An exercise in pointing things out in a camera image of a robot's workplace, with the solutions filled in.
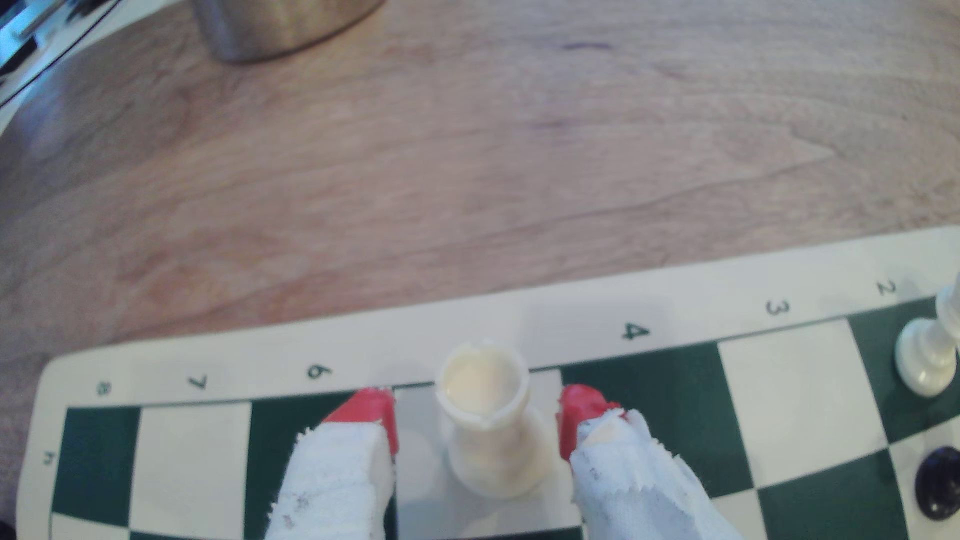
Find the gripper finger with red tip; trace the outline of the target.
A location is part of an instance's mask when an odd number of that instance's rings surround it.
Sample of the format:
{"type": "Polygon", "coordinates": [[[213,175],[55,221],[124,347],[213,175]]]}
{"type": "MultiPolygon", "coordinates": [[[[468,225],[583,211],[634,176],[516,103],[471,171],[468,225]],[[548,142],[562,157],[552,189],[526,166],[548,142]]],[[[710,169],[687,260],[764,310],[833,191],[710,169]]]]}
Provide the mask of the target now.
{"type": "Polygon", "coordinates": [[[399,449],[392,390],[356,391],[296,435],[265,539],[386,539],[399,449]]]}
{"type": "Polygon", "coordinates": [[[642,412],[570,384],[558,398],[558,450],[590,539],[742,539],[642,412]]]}

